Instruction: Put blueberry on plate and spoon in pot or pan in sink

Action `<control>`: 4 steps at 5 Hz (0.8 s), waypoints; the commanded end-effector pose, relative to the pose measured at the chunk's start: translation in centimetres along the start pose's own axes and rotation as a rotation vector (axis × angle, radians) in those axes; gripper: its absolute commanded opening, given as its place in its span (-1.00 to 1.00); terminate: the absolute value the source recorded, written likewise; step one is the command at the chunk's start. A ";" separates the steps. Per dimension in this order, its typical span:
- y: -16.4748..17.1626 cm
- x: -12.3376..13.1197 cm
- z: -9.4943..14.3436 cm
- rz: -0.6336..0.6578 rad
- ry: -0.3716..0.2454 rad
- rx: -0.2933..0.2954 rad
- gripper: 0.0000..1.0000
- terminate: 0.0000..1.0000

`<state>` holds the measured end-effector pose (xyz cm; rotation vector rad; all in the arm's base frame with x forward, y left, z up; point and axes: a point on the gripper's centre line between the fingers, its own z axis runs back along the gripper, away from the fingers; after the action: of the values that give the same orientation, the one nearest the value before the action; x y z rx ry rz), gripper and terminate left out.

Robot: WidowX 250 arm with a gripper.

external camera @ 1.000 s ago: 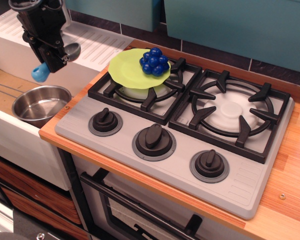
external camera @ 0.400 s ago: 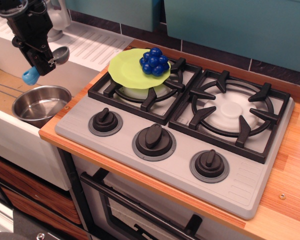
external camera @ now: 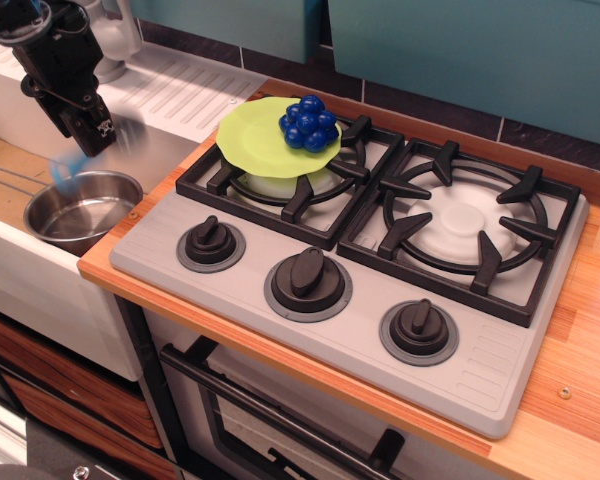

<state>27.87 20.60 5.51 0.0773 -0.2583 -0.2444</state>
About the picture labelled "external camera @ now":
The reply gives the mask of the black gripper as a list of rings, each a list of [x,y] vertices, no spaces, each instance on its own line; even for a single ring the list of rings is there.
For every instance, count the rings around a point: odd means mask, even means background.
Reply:
[[[65,138],[71,137],[87,157],[96,157],[116,141],[111,114],[97,95],[95,67],[102,50],[85,10],[43,13],[41,25],[13,47],[26,72],[21,88]]]

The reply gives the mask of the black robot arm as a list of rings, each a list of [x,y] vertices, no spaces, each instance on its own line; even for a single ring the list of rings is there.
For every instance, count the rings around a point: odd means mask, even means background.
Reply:
[[[97,89],[104,54],[86,9],[72,1],[0,1],[0,45],[23,67],[22,92],[36,100],[66,138],[88,157],[116,141]]]

